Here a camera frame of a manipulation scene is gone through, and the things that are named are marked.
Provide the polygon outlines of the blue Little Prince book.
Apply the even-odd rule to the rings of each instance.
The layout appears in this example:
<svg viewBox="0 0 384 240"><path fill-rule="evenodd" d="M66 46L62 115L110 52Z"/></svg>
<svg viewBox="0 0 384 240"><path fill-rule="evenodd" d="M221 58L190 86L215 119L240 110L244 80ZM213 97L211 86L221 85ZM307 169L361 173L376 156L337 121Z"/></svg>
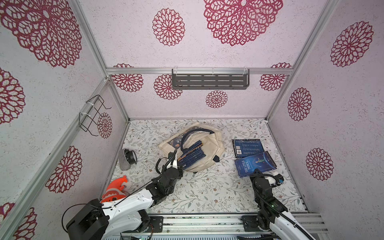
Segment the blue Little Prince book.
<svg viewBox="0 0 384 240"><path fill-rule="evenodd" d="M240 178L252 175L256 169L262 173L277 169L277 165L268 151L237 159L235 166Z"/></svg>

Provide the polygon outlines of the stack of blue books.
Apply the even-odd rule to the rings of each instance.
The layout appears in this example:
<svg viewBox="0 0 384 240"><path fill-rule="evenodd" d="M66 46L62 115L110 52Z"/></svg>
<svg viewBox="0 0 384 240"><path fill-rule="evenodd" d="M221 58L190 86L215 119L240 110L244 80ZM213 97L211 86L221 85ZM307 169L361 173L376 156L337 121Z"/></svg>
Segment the stack of blue books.
<svg viewBox="0 0 384 240"><path fill-rule="evenodd" d="M202 141L197 141L191 147L186 149L183 155L178 159L178 165L186 170L193 164L197 163L199 160L205 158L206 154L202 150L202 147Z"/></svg>

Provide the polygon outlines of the blue book with barcode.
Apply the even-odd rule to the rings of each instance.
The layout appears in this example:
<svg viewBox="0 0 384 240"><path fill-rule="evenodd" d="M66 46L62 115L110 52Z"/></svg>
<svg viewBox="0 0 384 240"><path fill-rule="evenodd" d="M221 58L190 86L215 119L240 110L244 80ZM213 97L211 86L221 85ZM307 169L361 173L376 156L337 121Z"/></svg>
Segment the blue book with barcode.
<svg viewBox="0 0 384 240"><path fill-rule="evenodd" d="M260 139L234 139L232 144L236 158L245 158L265 151Z"/></svg>

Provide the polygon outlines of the cream canvas tote bag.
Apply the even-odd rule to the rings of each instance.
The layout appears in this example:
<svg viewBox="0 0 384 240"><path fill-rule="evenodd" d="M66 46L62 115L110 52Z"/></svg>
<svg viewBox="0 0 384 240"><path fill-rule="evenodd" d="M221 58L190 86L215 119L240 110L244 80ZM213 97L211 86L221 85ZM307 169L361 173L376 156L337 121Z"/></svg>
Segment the cream canvas tote bag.
<svg viewBox="0 0 384 240"><path fill-rule="evenodd" d="M197 141L202 141L202 150L206 157L187 168L186 172L200 172L218 163L225 151L222 131L211 126L195 122L171 136L159 145L159 149L166 158L169 152L177 151L177 160L183 155L186 149Z"/></svg>

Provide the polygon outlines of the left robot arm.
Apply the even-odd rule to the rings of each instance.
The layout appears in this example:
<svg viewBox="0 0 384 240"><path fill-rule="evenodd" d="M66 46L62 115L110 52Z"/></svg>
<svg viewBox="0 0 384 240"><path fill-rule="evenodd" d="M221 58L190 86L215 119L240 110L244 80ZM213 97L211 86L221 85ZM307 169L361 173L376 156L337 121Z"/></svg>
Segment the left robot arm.
<svg viewBox="0 0 384 240"><path fill-rule="evenodd" d="M151 220L147 210L171 195L182 177L177 151L170 152L160 175L142 189L120 200L101 203L93 199L82 204L82 209L62 228L71 240L104 240L125 231L143 232Z"/></svg>

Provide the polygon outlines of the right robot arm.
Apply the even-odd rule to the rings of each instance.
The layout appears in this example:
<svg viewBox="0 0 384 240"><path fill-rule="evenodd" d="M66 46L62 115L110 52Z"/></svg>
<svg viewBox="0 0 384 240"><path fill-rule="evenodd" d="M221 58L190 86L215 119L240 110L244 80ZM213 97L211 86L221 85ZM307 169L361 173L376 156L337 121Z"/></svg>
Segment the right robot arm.
<svg viewBox="0 0 384 240"><path fill-rule="evenodd" d="M302 227L288 208L273 195L272 189L284 183L281 174L262 173L256 169L250 175L259 212L257 220L263 231L272 231L281 240L313 240L314 237Z"/></svg>

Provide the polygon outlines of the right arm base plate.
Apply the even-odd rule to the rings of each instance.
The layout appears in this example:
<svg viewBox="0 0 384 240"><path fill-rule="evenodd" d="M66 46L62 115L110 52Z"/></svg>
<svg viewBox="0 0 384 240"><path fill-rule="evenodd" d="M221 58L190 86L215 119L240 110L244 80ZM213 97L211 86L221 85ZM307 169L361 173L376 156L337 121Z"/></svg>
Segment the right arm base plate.
<svg viewBox="0 0 384 240"><path fill-rule="evenodd" d="M241 217L245 232L267 232L270 230L269 222L263 216L257 215L244 215Z"/></svg>

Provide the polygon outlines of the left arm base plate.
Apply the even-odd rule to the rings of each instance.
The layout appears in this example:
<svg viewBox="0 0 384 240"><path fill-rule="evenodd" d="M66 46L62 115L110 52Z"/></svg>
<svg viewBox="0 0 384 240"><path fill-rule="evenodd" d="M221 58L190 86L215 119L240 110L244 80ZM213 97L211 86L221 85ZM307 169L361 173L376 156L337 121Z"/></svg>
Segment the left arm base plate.
<svg viewBox="0 0 384 240"><path fill-rule="evenodd" d="M136 230L125 231L124 233L162 233L163 225L163 216L150 216L150 220L141 224Z"/></svg>

